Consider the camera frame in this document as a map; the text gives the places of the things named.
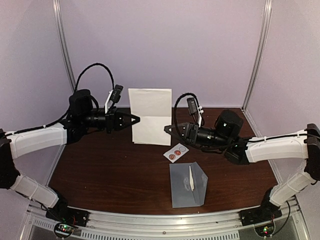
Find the beige letter paper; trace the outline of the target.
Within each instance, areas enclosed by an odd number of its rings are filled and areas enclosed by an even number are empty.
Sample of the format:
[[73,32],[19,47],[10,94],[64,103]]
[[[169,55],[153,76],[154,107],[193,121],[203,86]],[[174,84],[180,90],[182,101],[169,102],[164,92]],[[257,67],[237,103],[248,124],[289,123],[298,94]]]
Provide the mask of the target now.
[[193,192],[195,189],[195,180],[194,180],[193,169],[191,165],[189,165],[189,185],[190,185],[191,191]]
[[164,131],[172,123],[172,90],[170,88],[129,88],[130,111],[140,117],[132,126],[135,144],[169,146],[171,136]]

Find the grey envelope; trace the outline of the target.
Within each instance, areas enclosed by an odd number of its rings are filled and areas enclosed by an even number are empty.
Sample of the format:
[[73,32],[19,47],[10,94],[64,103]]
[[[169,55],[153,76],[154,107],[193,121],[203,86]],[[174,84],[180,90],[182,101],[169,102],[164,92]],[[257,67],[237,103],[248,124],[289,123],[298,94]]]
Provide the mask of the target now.
[[[189,165],[193,170],[195,189],[191,191],[189,184]],[[171,163],[170,187],[171,202],[175,208],[200,207],[205,203],[208,176],[197,162]]]

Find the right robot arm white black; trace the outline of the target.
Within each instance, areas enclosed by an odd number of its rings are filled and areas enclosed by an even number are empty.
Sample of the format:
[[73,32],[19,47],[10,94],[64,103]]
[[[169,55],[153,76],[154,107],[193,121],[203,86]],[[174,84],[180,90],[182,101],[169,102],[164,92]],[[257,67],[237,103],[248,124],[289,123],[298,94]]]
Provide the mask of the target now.
[[259,220],[268,220],[289,198],[320,180],[320,130],[310,123],[306,129],[269,137],[240,137],[243,119],[232,110],[223,110],[213,128],[200,123],[174,123],[164,131],[202,152],[223,154],[235,165],[265,160],[302,159],[305,164],[286,182],[265,193],[256,210]]

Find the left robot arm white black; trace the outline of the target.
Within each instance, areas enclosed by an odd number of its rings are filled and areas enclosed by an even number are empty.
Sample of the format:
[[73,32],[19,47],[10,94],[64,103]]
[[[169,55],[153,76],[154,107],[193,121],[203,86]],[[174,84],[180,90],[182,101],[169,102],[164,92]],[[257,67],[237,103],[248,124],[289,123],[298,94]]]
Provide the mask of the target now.
[[90,90],[76,90],[69,97],[69,107],[61,119],[34,128],[0,132],[0,187],[13,190],[52,209],[61,222],[72,218],[66,201],[53,189],[44,186],[18,171],[14,160],[26,154],[54,146],[77,143],[88,135],[88,130],[120,131],[140,122],[140,117],[120,111],[115,104],[121,98],[123,87],[116,85],[108,94],[103,108]]

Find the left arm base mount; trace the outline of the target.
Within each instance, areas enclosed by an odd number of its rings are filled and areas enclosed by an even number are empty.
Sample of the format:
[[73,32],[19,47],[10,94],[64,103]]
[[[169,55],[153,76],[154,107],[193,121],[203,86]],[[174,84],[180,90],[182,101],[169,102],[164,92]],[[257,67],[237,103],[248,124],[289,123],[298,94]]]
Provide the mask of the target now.
[[67,209],[67,214],[64,217],[58,216],[52,209],[46,211],[45,217],[72,226],[86,227],[89,214],[88,211],[69,207]]

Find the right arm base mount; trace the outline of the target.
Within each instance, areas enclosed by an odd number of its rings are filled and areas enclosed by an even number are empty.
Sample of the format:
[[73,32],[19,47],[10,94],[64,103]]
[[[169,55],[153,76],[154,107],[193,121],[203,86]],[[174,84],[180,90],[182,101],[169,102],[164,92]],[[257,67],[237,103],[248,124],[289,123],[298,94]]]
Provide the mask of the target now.
[[261,206],[241,210],[239,212],[242,226],[256,225],[263,222],[270,222],[282,216],[281,210],[270,210]]

